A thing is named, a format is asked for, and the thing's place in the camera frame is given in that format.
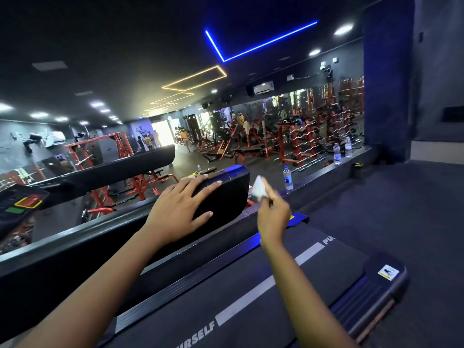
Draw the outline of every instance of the bright entrance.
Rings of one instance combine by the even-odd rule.
[[[158,132],[158,139],[161,146],[174,144],[174,139],[167,121],[159,121],[152,123],[153,129]]]

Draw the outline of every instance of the treadmill belt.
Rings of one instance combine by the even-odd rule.
[[[287,229],[286,249],[329,306],[363,275],[368,257],[305,223]],[[106,347],[275,347],[295,339],[269,262],[258,247]]]

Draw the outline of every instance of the emergency stop button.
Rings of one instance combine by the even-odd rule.
[[[22,198],[20,201],[17,201],[14,205],[19,207],[24,207],[26,209],[35,209],[42,203],[40,197],[36,194],[28,195],[25,198]]]

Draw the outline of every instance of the baseboard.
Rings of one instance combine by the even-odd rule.
[[[464,165],[464,143],[413,140],[411,160]]]

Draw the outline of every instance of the white stripe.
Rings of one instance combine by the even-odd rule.
[[[318,253],[324,248],[324,246],[317,242],[312,245],[310,248],[305,250],[303,253],[298,255],[295,258],[295,261],[298,265],[301,266],[302,263],[308,261],[313,255]],[[264,281],[262,281],[259,285],[253,288],[251,291],[243,295],[241,298],[238,298],[234,303],[229,305],[227,308],[222,310],[219,314],[217,314],[214,318],[218,326],[221,326],[227,320],[232,318],[236,313],[244,309],[247,305],[251,304],[255,299],[258,299],[264,292],[271,289],[275,285],[274,276],[270,276]]]

